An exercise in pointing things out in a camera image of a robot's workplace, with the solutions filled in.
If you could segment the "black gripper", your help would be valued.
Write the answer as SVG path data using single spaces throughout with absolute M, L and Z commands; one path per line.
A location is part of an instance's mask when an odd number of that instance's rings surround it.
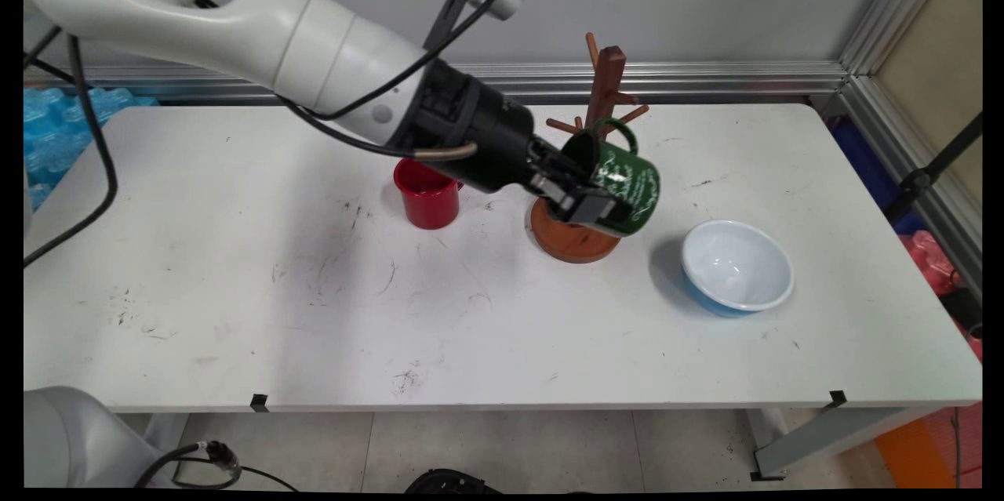
M 533 187 L 553 220 L 582 226 L 621 221 L 621 200 L 592 183 L 582 166 L 558 147 L 535 136 L 526 107 L 433 60 L 406 112 L 406 145 L 430 150 L 468 143 L 477 145 L 471 157 L 432 162 L 431 167 L 484 193 L 508 184 L 527 186 L 533 177 Z

